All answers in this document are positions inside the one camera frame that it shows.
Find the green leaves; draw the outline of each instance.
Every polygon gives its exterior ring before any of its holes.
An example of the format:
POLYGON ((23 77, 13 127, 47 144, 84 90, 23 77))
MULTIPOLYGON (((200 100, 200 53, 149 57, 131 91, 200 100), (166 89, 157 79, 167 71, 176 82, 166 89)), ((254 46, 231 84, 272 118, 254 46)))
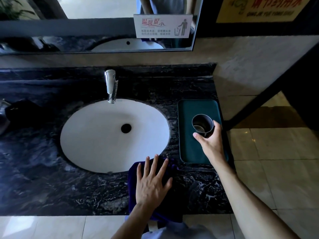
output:
POLYGON ((32 11, 20 9, 20 7, 17 7, 14 3, 17 3, 23 8, 22 3, 18 0, 0 0, 0 21, 19 20, 23 16, 26 17, 26 13, 35 15, 32 11))

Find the marble vanity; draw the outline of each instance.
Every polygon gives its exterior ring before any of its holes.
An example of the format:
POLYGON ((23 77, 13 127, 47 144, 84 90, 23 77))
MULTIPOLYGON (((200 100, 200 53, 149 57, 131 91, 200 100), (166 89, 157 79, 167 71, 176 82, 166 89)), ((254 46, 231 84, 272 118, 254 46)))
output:
POLYGON ((218 101, 212 77, 215 64, 205 64, 0 71, 1 99, 11 103, 29 99, 50 114, 42 123, 11 126, 0 136, 0 215, 128 214, 128 173, 81 169, 64 156, 59 144, 61 129, 74 112, 107 99, 106 68, 117 72, 118 98, 141 101, 166 117, 170 139, 161 155, 178 165, 174 189, 185 199, 184 214, 231 213, 214 168, 184 164, 179 156, 178 101, 218 101))

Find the left hand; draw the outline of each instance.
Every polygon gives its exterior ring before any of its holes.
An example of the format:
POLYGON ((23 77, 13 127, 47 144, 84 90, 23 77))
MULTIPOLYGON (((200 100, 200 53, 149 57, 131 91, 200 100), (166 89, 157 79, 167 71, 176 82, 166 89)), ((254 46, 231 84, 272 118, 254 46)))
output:
POLYGON ((136 204, 146 206, 152 211, 161 204, 167 192, 172 187, 173 181, 173 178, 169 178, 166 185, 162 185, 162 178, 168 165, 168 159, 164 161, 156 175, 158 158, 159 156, 155 154, 150 171, 150 157, 146 158, 143 177, 141 173, 141 163, 138 164, 137 168, 136 204))

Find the chrome faucet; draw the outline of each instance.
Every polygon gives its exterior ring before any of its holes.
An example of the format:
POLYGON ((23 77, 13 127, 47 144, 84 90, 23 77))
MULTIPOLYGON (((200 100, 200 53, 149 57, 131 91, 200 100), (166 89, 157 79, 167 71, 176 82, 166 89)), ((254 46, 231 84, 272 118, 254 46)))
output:
POLYGON ((116 92, 117 92, 117 85, 118 80, 115 77, 115 70, 108 69, 104 72, 104 78, 106 82, 106 88, 108 93, 108 102, 113 104, 116 100, 116 92))

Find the dark purple towel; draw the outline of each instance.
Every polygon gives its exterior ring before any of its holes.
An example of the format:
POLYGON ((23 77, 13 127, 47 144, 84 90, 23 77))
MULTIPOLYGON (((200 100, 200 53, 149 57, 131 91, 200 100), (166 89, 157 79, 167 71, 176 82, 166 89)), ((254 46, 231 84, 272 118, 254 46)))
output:
MULTIPOLYGON (((150 160, 150 168, 153 163, 154 159, 150 160)), ((156 169, 156 174, 160 170, 160 168, 163 165, 163 162, 165 160, 162 158, 159 158, 158 163, 157 163, 157 169, 156 169)), ((142 167, 142 176, 144 173, 144 165, 145 162, 140 162, 142 167)), ((133 164, 133 166, 129 170, 129 178, 128 178, 128 187, 129 187, 129 212, 131 213, 134 206, 136 205, 136 182, 137 182, 137 177, 136 177, 136 170, 138 167, 139 162, 136 162, 133 164)), ((165 175, 163 176, 162 184, 165 185, 167 180, 170 177, 173 177, 175 175, 175 172, 177 171, 177 166, 173 163, 173 160, 170 160, 168 163, 168 166, 166 168, 165 175)), ((180 193, 174 192, 174 179, 173 179, 173 186, 172 188, 168 191, 166 197, 162 201, 159 207, 155 209, 151 216, 151 220, 154 221, 160 221, 160 222, 178 222, 181 223, 183 221, 183 214, 182 214, 182 206, 181 206, 181 198, 180 198, 180 193)))

